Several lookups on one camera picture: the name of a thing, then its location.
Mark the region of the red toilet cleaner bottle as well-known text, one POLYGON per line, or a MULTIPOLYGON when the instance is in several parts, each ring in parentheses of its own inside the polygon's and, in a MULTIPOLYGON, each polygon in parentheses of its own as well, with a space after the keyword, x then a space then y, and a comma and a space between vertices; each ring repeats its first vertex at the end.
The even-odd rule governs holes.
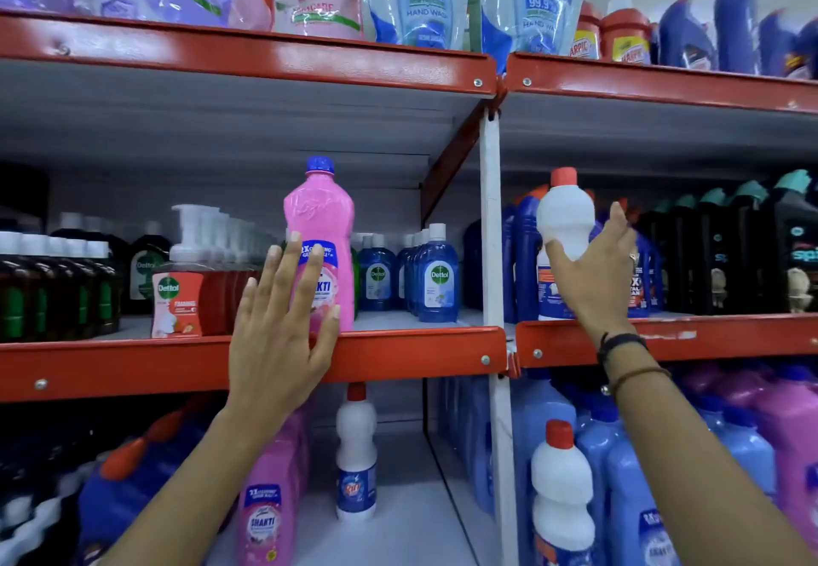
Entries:
POLYGON ((587 60, 599 60, 601 16, 588 1, 583 1, 578 17, 577 29, 569 57, 587 60))
POLYGON ((609 0, 600 22, 602 60, 630 65, 652 65, 653 28, 632 0, 609 0))

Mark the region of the person's right forearm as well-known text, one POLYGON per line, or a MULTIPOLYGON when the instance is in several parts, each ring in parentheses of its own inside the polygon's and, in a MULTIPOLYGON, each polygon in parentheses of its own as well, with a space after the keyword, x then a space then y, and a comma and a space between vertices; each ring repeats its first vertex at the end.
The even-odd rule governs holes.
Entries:
POLYGON ((604 368, 683 566, 818 566, 649 351, 621 346, 604 368))

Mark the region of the blue toilet cleaner bottle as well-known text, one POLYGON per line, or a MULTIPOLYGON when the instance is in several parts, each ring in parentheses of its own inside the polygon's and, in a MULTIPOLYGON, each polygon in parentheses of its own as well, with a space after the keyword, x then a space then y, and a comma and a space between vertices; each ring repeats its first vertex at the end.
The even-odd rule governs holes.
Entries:
POLYGON ((717 67, 716 50, 705 26, 692 12, 692 0, 676 0, 662 14, 659 64, 700 71, 713 71, 717 67))
POLYGON ((793 45, 790 76, 818 81, 818 15, 803 25, 793 45))
POLYGON ((758 32, 762 75, 787 78, 797 33, 786 10, 776 9, 767 14, 760 20, 758 32))
POLYGON ((761 75, 756 0, 715 0, 718 69, 742 75, 761 75))

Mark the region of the white bottle with red cap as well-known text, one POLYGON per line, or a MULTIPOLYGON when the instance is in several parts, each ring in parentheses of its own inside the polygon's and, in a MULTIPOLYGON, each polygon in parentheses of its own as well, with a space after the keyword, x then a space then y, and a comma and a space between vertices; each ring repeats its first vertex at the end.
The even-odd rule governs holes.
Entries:
POLYGON ((338 469, 335 512, 343 523, 361 523, 374 516, 377 501, 376 426, 376 411, 367 398, 366 384, 349 384, 346 399, 335 416, 335 429, 340 440, 335 454, 338 469))
POLYGON ((559 241, 565 255, 576 261, 587 251, 595 225, 594 200, 578 186, 576 168, 553 170, 550 187, 537 208, 537 230, 542 241, 536 261, 539 321, 574 318, 559 292, 546 244, 559 241))
POLYGON ((531 458, 531 480, 533 566, 592 566, 592 472, 567 421, 547 421, 546 438, 531 458))

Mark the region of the row of blue disinfectant bottles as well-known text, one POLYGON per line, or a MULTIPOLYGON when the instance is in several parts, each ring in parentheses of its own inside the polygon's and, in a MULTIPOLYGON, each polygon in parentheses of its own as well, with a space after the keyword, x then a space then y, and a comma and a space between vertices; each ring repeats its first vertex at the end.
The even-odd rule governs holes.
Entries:
POLYGON ((397 253, 379 233, 361 235, 361 246, 357 261, 363 312, 405 312, 426 324, 458 321, 459 261, 444 223, 405 234, 397 253))

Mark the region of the large blue orange-capped bottle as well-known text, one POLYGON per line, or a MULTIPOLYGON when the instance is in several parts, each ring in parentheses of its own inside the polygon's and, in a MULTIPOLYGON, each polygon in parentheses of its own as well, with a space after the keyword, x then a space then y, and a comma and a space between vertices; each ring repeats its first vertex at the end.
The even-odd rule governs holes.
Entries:
POLYGON ((155 420, 92 471, 78 499, 71 566, 96 566, 204 437, 212 409, 187 405, 155 420))

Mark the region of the white shelf upright post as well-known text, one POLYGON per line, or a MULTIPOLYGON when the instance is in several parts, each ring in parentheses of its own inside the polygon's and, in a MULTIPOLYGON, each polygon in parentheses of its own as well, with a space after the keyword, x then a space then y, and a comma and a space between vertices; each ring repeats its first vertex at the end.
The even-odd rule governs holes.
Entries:
POLYGON ((488 380, 493 431, 493 487, 495 522, 499 534, 499 563, 518 566, 516 476, 513 447, 508 347, 504 318, 500 119, 484 109, 479 121, 478 158, 482 222, 484 323, 501 334, 500 367, 488 380))

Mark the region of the red metal shelf beam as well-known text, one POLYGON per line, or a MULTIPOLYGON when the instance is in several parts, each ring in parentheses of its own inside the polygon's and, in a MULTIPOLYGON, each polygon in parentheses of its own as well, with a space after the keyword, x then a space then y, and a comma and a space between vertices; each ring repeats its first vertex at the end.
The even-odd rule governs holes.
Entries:
MULTIPOLYGON (((230 337, 0 344, 0 403, 186 394, 228 387, 230 337)), ((498 327, 341 334, 327 384, 508 371, 498 327)))
POLYGON ((0 11, 0 59, 494 98, 486 54, 169 23, 0 11))
MULTIPOLYGON (((818 355, 818 313, 669 315, 633 324, 658 362, 818 355)), ((596 350, 576 321, 516 326, 518 369, 595 365, 596 350)))
POLYGON ((498 86, 512 93, 818 116, 818 81, 514 53, 498 86))

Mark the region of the row of blue orange-capped bottles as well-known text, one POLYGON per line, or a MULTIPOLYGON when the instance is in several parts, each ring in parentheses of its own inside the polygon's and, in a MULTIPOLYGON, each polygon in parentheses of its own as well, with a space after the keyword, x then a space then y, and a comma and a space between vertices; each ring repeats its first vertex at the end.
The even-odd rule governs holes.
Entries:
MULTIPOLYGON (((501 211, 501 281, 504 322, 516 324, 529 316, 536 320, 541 296, 555 298, 556 286, 540 282, 537 257, 542 238, 537 230, 537 209, 549 190, 543 184, 516 198, 501 211)), ((482 222, 469 224, 463 235, 462 302, 467 308, 482 310, 483 240, 482 222)), ((631 283, 628 314, 642 318, 662 311, 660 252, 642 234, 637 234, 637 265, 631 283)))

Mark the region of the black wristband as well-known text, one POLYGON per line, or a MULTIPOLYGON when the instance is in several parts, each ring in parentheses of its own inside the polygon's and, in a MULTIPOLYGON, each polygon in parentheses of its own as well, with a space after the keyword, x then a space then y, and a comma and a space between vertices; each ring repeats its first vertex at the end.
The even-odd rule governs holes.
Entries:
POLYGON ((645 339, 638 333, 617 333, 615 335, 610 335, 608 332, 604 333, 596 352, 598 364, 606 367, 610 354, 616 348, 628 344, 639 344, 646 351, 649 350, 645 339))

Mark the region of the pink bottle with blue cap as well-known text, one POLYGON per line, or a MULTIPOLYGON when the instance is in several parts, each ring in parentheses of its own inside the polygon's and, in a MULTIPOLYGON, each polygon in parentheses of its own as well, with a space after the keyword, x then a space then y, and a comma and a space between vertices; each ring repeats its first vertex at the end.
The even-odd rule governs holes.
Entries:
POLYGON ((310 307, 310 331, 317 333, 322 319, 334 305, 340 306, 340 331, 353 330, 355 318, 355 277, 350 237, 353 230, 354 203, 335 182, 333 161, 312 156, 306 164, 306 179, 284 199, 289 230, 288 242, 300 235, 302 251, 298 282, 310 251, 317 245, 324 250, 322 272, 310 307))

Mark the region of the person's right hand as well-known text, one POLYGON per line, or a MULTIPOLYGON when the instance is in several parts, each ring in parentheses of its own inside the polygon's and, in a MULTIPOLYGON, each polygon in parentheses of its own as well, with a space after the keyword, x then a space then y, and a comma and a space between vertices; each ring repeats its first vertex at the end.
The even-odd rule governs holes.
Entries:
POLYGON ((576 260, 581 268, 579 293, 561 294, 595 349, 606 332, 635 332, 629 323, 628 306, 636 253, 637 233, 620 203, 614 201, 603 230, 576 260))

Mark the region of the group of black white-capped bottles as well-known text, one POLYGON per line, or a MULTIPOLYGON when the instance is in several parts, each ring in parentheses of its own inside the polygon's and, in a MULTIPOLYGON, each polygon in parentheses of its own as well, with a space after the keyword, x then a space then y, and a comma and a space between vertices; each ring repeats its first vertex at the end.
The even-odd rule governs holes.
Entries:
POLYGON ((0 566, 72 566, 96 452, 80 403, 0 404, 0 566))

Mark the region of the row of black teal-capped bottles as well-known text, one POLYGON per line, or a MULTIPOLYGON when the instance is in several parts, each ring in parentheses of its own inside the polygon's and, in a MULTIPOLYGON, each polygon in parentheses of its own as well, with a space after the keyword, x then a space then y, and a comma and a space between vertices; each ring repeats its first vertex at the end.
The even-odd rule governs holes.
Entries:
POLYGON ((756 180, 667 199, 636 216, 650 313, 818 313, 818 178, 756 180))

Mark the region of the red diagonal shelf brace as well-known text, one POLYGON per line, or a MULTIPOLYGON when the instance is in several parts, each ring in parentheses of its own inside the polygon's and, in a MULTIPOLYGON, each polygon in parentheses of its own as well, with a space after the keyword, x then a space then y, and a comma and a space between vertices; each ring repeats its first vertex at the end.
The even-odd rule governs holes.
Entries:
POLYGON ((500 107, 506 95, 507 92, 501 89, 492 99, 481 100, 464 119, 460 127, 457 127, 452 139, 431 164, 419 186, 421 195, 420 221, 422 226, 429 222, 446 189, 449 188, 456 174, 461 170, 473 148, 477 144, 483 144, 486 139, 488 139, 489 143, 499 145, 499 135, 485 137, 480 135, 479 130, 483 122, 488 122, 490 126, 496 127, 497 131, 499 130, 500 107))

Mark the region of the person's left forearm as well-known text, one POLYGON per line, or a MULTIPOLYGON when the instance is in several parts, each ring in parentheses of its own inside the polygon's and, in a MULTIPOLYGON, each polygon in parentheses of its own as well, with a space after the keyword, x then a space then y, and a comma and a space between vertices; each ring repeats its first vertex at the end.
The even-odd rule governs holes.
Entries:
POLYGON ((251 468, 293 410, 271 399, 224 406, 97 566, 201 566, 251 468))

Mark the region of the dark bottle with green label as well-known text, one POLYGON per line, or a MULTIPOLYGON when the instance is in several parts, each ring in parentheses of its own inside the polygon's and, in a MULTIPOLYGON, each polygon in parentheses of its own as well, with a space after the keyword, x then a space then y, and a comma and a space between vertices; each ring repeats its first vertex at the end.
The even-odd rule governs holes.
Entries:
POLYGON ((123 296, 125 315, 149 315, 154 308, 152 275, 169 260, 171 242, 164 236, 159 221, 149 220, 144 230, 128 247, 126 285, 123 296))

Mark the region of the person's left hand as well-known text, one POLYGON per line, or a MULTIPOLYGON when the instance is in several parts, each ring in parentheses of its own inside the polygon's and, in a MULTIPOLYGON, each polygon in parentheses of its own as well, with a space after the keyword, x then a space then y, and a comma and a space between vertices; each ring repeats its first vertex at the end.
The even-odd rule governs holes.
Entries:
POLYGON ((310 307, 322 272, 324 250, 315 246, 309 254, 300 282, 304 313, 301 323, 290 322, 277 330, 276 271, 283 251, 273 245, 260 275, 250 331, 236 337, 235 327, 229 349, 229 395, 227 404, 249 406, 271 399, 271 404, 304 404, 327 371, 311 371, 310 307))

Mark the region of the group of light blue bottles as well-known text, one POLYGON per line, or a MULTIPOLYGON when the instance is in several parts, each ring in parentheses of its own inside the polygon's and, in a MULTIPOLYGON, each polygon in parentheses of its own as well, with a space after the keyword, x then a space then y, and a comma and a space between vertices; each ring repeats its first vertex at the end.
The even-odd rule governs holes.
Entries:
MULTIPOLYGON (((681 384, 686 399, 709 431, 772 501, 778 488, 775 454, 759 430, 752 400, 756 390, 734 388, 730 375, 717 371, 691 374, 681 384)), ((574 444, 590 467, 593 496, 588 511, 596 531, 588 554, 592 566, 680 566, 667 526, 649 489, 645 473, 618 407, 602 392, 591 371, 525 369, 510 382, 510 405, 516 469, 517 540, 520 566, 533 566, 535 490, 532 457, 545 438, 549 420, 572 426, 574 444)), ((462 465, 465 485, 476 506, 495 516, 493 423, 487 375, 443 377, 438 387, 438 434, 462 465)))

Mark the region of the row of brown antiseptic bottles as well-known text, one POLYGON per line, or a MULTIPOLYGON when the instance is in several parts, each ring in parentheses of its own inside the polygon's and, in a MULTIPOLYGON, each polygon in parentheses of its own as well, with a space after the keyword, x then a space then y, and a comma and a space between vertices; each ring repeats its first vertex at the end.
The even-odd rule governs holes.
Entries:
POLYGON ((124 273, 95 219, 62 213, 51 233, 0 219, 0 344, 55 343, 117 333, 124 273))

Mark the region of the grey shelf board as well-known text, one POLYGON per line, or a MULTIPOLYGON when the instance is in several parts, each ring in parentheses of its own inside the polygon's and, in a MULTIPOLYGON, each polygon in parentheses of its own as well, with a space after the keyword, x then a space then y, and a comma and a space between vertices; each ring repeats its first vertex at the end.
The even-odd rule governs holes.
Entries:
POLYGON ((334 508, 337 437, 326 430, 313 437, 292 566, 501 566, 496 523, 445 440, 383 425, 374 441, 375 514, 342 522, 334 508))
POLYGON ((475 95, 113 65, 0 60, 0 160, 53 172, 414 186, 475 95))
POLYGON ((612 97, 511 94, 499 117, 505 178, 570 166, 580 179, 688 182, 818 170, 818 116, 612 97))

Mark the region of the pink floor cleaner bottle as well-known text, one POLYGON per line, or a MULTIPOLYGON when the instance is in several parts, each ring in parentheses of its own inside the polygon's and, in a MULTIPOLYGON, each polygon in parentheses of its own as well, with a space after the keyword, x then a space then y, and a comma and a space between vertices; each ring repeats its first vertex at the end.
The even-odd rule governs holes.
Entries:
POLYGON ((263 449, 241 490, 236 566, 291 566, 309 458, 308 411, 301 406, 263 449))

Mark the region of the group of pink cleaner bottles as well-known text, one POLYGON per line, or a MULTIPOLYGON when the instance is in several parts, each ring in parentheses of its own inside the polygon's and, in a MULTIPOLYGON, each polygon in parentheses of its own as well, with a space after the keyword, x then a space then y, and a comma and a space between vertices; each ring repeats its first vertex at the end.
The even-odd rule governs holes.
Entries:
POLYGON ((818 559, 818 382, 800 364, 715 363, 680 388, 818 559))

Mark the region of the row of red pump bottles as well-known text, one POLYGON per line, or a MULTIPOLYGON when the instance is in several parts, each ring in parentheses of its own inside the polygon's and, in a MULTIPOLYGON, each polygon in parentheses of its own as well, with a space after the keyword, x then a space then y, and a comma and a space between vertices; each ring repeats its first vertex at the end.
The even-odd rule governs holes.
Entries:
POLYGON ((255 224, 217 207, 175 204, 179 241, 150 276, 152 339, 229 335, 246 283, 258 278, 261 248, 269 246, 255 224))

